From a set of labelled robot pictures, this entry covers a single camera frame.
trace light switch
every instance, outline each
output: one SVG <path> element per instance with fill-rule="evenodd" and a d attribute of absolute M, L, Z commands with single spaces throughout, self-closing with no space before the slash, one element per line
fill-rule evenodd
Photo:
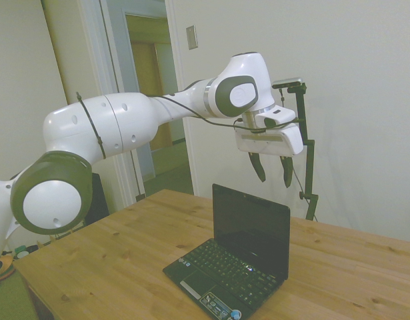
<path fill-rule="evenodd" d="M 196 26 L 192 25 L 191 27 L 188 27 L 187 29 L 187 42 L 189 44 L 189 49 L 195 49 L 198 47 L 197 45 L 197 37 L 196 37 Z"/>

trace cable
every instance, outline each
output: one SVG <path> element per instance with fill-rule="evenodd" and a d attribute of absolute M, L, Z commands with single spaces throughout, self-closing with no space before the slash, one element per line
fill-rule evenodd
<path fill-rule="evenodd" d="M 286 122 L 286 123 L 281 124 L 281 125 L 274 125 L 274 126 L 272 126 L 272 127 L 266 127 L 266 128 L 248 128 L 248 127 L 242 127 L 242 126 L 240 126 L 240 125 L 234 125 L 234 124 L 233 124 L 233 125 L 226 125 L 226 124 L 224 124 L 224 123 L 216 123 L 216 122 L 209 121 L 208 119 L 204 118 L 202 115 L 198 114 L 196 111 L 194 111 L 194 110 L 188 108 L 187 106 L 183 105 L 182 103 L 180 103 L 180 102 L 178 102 L 178 101 L 172 100 L 171 98 L 168 98 L 168 97 L 165 97 L 165 96 L 148 96 L 148 97 L 149 97 L 149 98 L 162 98 L 162 99 L 166 99 L 166 100 L 168 100 L 168 101 L 170 101 L 170 102 L 173 102 L 173 103 L 179 105 L 180 107 L 182 107 L 182 108 L 184 108 L 184 109 L 186 109 L 186 110 L 188 110 L 188 111 L 194 113 L 198 118 L 204 120 L 205 122 L 207 122 L 207 123 L 209 123 L 209 124 L 211 124 L 211 125 L 217 125 L 217 126 L 219 126 L 219 127 L 229 127 L 229 128 L 244 129 L 244 130 L 249 130 L 249 131 L 252 132 L 252 133 L 264 133 L 265 130 L 267 130 L 267 129 L 282 128 L 282 127 L 287 126 L 287 125 L 290 124 L 290 123 L 296 123 L 296 122 L 298 122 L 297 119 L 294 119 L 294 120 L 292 120 L 292 121 L 290 121 L 290 122 Z"/>
<path fill-rule="evenodd" d="M 304 189 L 303 189 L 303 185 L 301 184 L 301 182 L 300 182 L 300 180 L 299 180 L 299 178 L 298 178 L 298 176 L 297 176 L 297 172 L 295 171 L 295 167 L 292 166 L 292 169 L 293 169 L 293 174 L 295 175 L 295 178 L 296 178 L 297 181 L 298 181 L 299 187 L 301 188 L 301 192 L 302 192 L 303 194 L 305 194 L 305 193 L 304 193 Z M 309 201 L 308 199 L 304 198 L 304 200 L 307 202 L 308 205 L 310 205 L 310 201 Z"/>

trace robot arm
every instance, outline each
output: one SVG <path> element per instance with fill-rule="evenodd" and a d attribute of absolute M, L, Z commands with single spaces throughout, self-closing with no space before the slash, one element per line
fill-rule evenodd
<path fill-rule="evenodd" d="M 150 142 L 163 123 L 183 117 L 242 116 L 242 151 L 291 157 L 303 149 L 295 113 L 275 105 L 267 67 L 258 53 L 231 58 L 216 78 L 164 97 L 115 93 L 79 100 L 49 114 L 47 152 L 10 181 L 0 181 L 0 254 L 15 220 L 40 234 L 67 231 L 86 215 L 91 165 Z"/>

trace door frame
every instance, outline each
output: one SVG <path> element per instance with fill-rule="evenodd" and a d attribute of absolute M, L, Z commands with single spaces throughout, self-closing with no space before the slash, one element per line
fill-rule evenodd
<path fill-rule="evenodd" d="M 114 46 L 111 30 L 104 24 L 104 12 L 100 2 L 95 0 L 77 0 L 85 31 L 85 37 L 91 56 L 94 76 L 103 95 L 123 92 L 123 83 L 117 55 L 111 54 Z M 137 197 L 145 194 L 136 150 L 113 157 L 117 180 L 121 190 L 123 205 L 137 202 Z"/>
<path fill-rule="evenodd" d="M 116 54 L 116 44 L 110 24 L 107 8 L 108 0 L 77 0 L 81 13 L 83 28 L 88 41 L 88 47 L 95 70 L 95 78 L 103 94 L 124 92 L 119 60 Z M 177 77 L 178 88 L 185 88 L 183 65 L 179 34 L 175 22 L 175 6 L 173 0 L 165 0 L 171 46 Z M 126 15 L 140 15 L 123 10 L 124 24 L 127 28 Z M 190 163 L 193 192 L 198 190 L 196 165 L 191 146 L 191 122 L 188 117 L 183 119 L 187 142 L 187 154 Z M 136 197 L 145 194 L 139 160 L 136 150 L 114 156 L 117 179 L 122 190 L 123 204 L 128 206 L 136 202 Z"/>

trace black laptop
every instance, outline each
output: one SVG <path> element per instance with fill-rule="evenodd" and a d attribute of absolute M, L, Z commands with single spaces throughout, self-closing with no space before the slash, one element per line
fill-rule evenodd
<path fill-rule="evenodd" d="M 213 230 L 163 272 L 211 318 L 246 319 L 288 278 L 290 210 L 214 184 Z"/>

